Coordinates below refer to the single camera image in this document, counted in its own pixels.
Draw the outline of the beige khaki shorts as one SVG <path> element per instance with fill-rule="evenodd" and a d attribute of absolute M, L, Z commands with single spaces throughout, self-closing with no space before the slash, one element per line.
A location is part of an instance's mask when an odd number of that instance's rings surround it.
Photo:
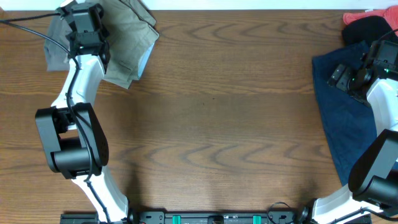
<path fill-rule="evenodd" d="M 159 33 L 156 20 L 138 0 L 100 0 L 102 22 L 109 31 L 111 59 L 105 80 L 128 89 L 139 80 Z"/>

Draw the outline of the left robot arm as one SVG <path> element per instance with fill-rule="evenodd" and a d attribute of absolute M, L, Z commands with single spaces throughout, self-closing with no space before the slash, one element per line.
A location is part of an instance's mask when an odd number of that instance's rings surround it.
<path fill-rule="evenodd" d="M 110 60 L 108 31 L 98 3 L 64 1 L 57 12 L 71 28 L 67 35 L 70 70 L 51 107 L 35 123 L 47 164 L 84 191 L 94 215 L 69 215 L 62 223 L 131 223 L 129 200 L 108 168 L 109 147 L 93 105 Z"/>

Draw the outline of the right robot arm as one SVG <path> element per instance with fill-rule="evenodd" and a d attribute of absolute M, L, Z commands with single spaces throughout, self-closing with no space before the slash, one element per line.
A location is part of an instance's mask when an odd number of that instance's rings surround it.
<path fill-rule="evenodd" d="M 397 44 L 355 44 L 313 60 L 326 139 L 342 188 L 305 206 L 297 223 L 397 221 Z"/>

